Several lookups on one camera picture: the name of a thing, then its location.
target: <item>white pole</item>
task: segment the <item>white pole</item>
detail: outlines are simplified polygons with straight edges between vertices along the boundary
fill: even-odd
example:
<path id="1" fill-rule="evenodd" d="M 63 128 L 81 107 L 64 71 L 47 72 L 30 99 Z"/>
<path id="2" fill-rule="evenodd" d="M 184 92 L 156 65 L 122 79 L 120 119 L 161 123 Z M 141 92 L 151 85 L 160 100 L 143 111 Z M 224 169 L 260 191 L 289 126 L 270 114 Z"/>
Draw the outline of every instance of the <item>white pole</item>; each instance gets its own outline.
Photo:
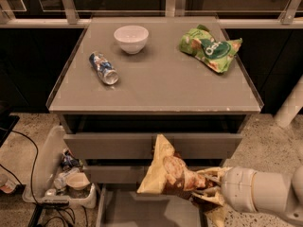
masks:
<path id="1" fill-rule="evenodd" d="M 282 127 L 287 127 L 303 107 L 303 76 L 293 88 L 274 119 Z"/>

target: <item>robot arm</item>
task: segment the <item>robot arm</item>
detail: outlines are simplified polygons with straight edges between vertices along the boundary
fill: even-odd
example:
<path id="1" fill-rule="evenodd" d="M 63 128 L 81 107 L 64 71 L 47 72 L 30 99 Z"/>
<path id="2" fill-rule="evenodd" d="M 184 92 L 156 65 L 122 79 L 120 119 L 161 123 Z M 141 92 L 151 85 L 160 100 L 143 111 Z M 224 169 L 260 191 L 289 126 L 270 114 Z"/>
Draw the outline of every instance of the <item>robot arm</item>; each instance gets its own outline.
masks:
<path id="1" fill-rule="evenodd" d="M 234 167 L 224 174 L 221 190 L 238 212 L 267 213 L 303 226 L 303 166 L 293 176 Z"/>

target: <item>bowl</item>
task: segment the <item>bowl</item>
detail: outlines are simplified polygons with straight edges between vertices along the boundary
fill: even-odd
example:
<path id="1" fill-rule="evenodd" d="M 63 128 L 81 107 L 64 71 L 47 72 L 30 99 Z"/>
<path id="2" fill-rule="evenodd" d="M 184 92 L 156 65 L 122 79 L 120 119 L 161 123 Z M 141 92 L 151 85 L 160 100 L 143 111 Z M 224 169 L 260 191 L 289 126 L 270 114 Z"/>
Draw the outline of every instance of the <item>bowl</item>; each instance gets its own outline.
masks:
<path id="1" fill-rule="evenodd" d="M 114 33 L 116 42 L 128 54 L 136 54 L 145 46 L 149 31 L 143 26 L 122 26 Z"/>
<path id="2" fill-rule="evenodd" d="M 90 184 L 90 182 L 88 181 L 87 177 L 85 176 L 85 174 L 83 172 L 79 172 L 79 173 L 70 175 L 66 179 L 66 184 L 68 186 L 74 188 L 75 190 L 82 190 L 86 186 L 88 186 Z"/>

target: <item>terrazzo floor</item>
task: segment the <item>terrazzo floor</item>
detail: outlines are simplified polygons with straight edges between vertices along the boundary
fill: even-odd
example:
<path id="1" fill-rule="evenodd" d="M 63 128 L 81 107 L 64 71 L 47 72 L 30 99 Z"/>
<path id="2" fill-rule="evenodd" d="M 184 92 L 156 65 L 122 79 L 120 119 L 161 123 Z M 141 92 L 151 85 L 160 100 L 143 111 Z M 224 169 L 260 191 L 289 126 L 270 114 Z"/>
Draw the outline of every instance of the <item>terrazzo floor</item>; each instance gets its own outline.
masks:
<path id="1" fill-rule="evenodd" d="M 44 144 L 52 127 L 60 124 L 57 116 L 54 114 L 14 114 L 20 116 L 20 120 L 14 127 L 14 130 L 31 137 L 39 149 Z M 243 166 L 259 171 L 292 174 L 297 167 L 303 164 L 303 115 L 298 115 L 291 125 L 284 129 L 276 124 L 276 121 L 270 114 L 253 115 L 243 129 L 242 136 L 241 144 L 233 157 L 225 161 L 224 166 Z M 12 132 L 0 148 L 0 164 L 13 172 L 22 184 L 29 184 L 35 154 L 36 149 L 29 140 Z M 0 167 L 1 173 L 7 174 L 14 180 L 13 176 Z M 13 195 L 0 193 L 0 226 L 28 226 L 35 205 L 24 202 L 22 192 L 23 189 L 19 188 Z M 76 214 L 75 226 L 86 226 L 83 209 L 79 206 L 73 206 L 73 209 Z M 237 213 L 227 205 L 224 209 L 226 212 L 226 227 L 292 226 L 274 216 Z M 86 210 L 88 226 L 96 226 L 97 211 L 98 205 L 95 209 Z M 56 215 L 58 213 L 55 210 L 44 210 L 39 223 L 44 225 L 51 217 Z M 53 219 L 47 226 L 62 226 L 62 223 L 58 219 Z M 111 226 L 128 225 L 119 222 Z M 183 227 L 176 222 L 172 226 Z"/>

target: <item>green chip bag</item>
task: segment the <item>green chip bag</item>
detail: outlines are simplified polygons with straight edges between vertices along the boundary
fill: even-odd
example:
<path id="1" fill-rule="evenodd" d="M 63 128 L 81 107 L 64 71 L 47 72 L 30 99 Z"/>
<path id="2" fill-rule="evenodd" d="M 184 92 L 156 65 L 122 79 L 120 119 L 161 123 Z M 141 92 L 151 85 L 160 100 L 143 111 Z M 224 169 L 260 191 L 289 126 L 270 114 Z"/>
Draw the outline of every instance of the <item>green chip bag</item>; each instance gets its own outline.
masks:
<path id="1" fill-rule="evenodd" d="M 182 52 L 202 61 L 215 72 L 223 73 L 228 70 L 241 43 L 242 39 L 216 42 L 207 27 L 198 25 L 182 37 L 179 48 Z"/>

